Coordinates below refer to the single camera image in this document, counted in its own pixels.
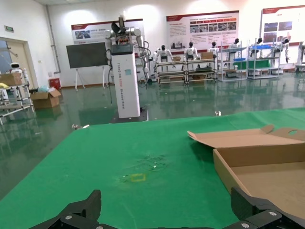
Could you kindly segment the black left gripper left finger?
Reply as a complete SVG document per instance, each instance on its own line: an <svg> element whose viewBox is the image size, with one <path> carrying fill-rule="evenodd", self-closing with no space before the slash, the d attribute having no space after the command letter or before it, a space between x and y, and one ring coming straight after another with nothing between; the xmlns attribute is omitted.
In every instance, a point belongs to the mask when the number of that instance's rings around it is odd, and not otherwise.
<svg viewBox="0 0 305 229"><path fill-rule="evenodd" d="M33 226L34 229L102 229L98 222L102 194L94 190L85 200L68 204L57 216Z"/></svg>

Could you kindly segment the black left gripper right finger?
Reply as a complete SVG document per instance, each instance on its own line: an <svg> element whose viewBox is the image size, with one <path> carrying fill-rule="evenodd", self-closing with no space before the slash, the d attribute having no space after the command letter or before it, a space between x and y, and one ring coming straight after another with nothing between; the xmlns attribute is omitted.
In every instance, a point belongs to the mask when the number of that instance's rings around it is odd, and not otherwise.
<svg viewBox="0 0 305 229"><path fill-rule="evenodd" d="M305 220L282 211L271 201L231 188L231 209L239 219L230 229L303 229Z"/></svg>

